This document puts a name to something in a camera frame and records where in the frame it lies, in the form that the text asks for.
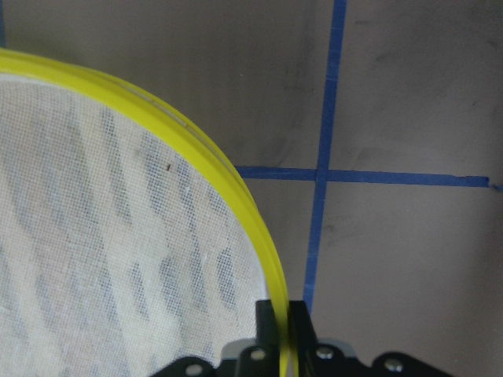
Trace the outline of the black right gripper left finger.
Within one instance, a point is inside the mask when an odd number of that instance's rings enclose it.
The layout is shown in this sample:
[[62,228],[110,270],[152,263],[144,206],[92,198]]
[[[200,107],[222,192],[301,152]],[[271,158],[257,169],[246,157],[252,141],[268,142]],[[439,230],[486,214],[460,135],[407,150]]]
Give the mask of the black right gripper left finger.
[[255,303],[256,341],[259,345],[279,349],[280,336],[274,308],[270,300]]

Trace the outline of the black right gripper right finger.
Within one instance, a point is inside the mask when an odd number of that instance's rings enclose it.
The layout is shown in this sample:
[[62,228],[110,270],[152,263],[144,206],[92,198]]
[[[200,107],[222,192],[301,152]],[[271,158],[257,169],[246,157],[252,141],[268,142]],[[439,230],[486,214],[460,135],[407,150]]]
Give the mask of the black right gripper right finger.
[[288,311],[289,338],[298,350],[309,350],[317,343],[317,336],[304,301],[290,301]]

